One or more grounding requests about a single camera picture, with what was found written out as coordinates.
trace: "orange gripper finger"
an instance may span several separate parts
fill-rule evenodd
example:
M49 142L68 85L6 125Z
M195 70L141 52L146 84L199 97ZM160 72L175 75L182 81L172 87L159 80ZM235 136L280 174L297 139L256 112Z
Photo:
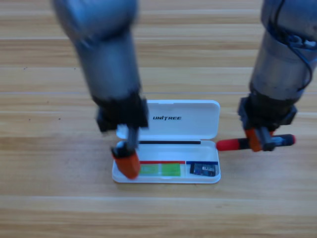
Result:
M262 151L262 146L261 146L261 143L257 137L256 130L254 128L252 128L250 130L246 130L245 134L246 134L247 138L249 139L250 148L254 152ZM274 131L270 131L270 135L273 136L273 134L274 134Z
M128 179L136 179L139 175L141 165L137 153L125 158L113 157L119 171Z

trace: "cable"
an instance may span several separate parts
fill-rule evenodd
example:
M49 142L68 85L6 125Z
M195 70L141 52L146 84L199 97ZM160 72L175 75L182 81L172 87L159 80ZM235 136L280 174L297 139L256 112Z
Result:
M280 16L280 13L281 13L281 10L285 4L286 0L282 0L280 5L278 6L278 9L276 11L276 14L275 14L275 18L274 18L274 28L278 34L278 36L280 37L281 41L287 45L287 47L294 53L298 56L298 58L301 59L301 61L304 63L304 65L307 67L308 71L309 71L309 74L310 74L310 79L308 81L308 83L306 85L304 85L303 87L299 88L297 91L302 91L304 90L305 88L308 87L308 85L312 82L313 80L313 70L312 70L312 67L310 66L308 60L305 58L305 56L303 56L302 53L300 53L298 50L296 50L294 47L292 47L289 42L287 40L284 39L284 36L283 34L285 34L285 32L283 32L279 26L278 26L278 19L279 19L279 16Z

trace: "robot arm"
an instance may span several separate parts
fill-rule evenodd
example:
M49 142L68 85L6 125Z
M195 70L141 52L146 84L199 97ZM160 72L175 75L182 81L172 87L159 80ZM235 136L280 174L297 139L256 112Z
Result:
M292 123L317 65L317 1L264 0L262 46L239 115L253 151L272 151L273 132Z
M112 153L118 168L133 179L140 169L135 152L138 131L148 127L147 103L139 95L141 81L130 30L137 1L53 0L53 6L99 106L101 132L115 130L120 124L129 128L127 142Z

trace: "white plastic case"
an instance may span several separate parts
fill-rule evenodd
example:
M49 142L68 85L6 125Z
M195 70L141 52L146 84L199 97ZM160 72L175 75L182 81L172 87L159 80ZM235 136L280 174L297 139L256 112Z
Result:
M215 138L218 132L219 103L212 100L149 100L148 107L149 129L141 129L140 141L150 141L151 144L139 145L139 160L214 162L217 164L216 175L191 174L190 165L187 164L181 165L181 176L178 177L140 175L130 180L113 162L113 180L123 183L218 182L221 178L218 151L210 139ZM127 127L120 126L117 136L126 139L126 135Z

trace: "red stripe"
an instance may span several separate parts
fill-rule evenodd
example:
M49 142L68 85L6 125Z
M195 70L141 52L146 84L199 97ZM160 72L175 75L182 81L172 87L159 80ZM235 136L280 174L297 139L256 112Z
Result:
M141 165L144 164L185 164L185 161L140 161Z

